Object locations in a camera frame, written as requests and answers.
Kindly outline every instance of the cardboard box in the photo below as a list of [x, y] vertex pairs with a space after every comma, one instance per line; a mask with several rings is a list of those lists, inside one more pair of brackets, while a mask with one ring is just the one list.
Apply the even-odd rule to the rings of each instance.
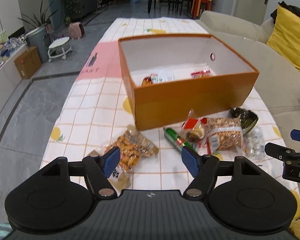
[[32, 75], [41, 67], [41, 61], [37, 47], [31, 47], [14, 61], [22, 79], [31, 78]]
[[[122, 38], [118, 43], [122, 78], [139, 130], [183, 122], [191, 109], [204, 116], [241, 106], [259, 75], [247, 60], [210, 34], [147, 35]], [[180, 74], [192, 66], [208, 66], [215, 76], [192, 79], [186, 75], [181, 80], [179, 75], [179, 80], [141, 87], [140, 76], [146, 77], [147, 71], [180, 68]]]

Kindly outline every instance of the metal screw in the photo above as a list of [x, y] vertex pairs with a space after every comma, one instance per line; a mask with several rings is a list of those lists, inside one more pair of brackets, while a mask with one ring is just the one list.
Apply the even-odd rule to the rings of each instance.
[[101, 190], [99, 190], [99, 195], [103, 197], [110, 197], [113, 194], [114, 194], [114, 190], [110, 188], [102, 188]]
[[202, 194], [202, 191], [197, 188], [191, 188], [188, 189], [186, 193], [190, 197], [199, 197]]

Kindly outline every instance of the orange stool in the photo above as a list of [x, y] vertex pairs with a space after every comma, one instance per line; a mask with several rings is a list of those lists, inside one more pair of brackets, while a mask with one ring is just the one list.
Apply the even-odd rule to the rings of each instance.
[[199, 16], [201, 3], [206, 3], [207, 4], [206, 10], [210, 11], [211, 1], [212, 0], [193, 0], [192, 8], [191, 8], [192, 19], [194, 18], [195, 15], [196, 15], [196, 17]]

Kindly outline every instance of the black round pad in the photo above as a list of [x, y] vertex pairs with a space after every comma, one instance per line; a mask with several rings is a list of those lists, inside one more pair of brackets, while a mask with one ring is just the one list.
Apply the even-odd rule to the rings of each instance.
[[5, 202], [13, 226], [31, 233], [52, 233], [68, 228], [84, 219], [91, 207], [92, 197], [87, 189], [53, 176], [21, 184]]
[[210, 210], [224, 224], [244, 232], [271, 233], [289, 227], [297, 209], [292, 193], [261, 176], [232, 180], [209, 196]]

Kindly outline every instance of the door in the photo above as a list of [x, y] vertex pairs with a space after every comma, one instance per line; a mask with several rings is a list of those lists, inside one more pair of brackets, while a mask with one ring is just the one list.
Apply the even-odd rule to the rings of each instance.
[[237, 0], [234, 16], [261, 25], [268, 0]]

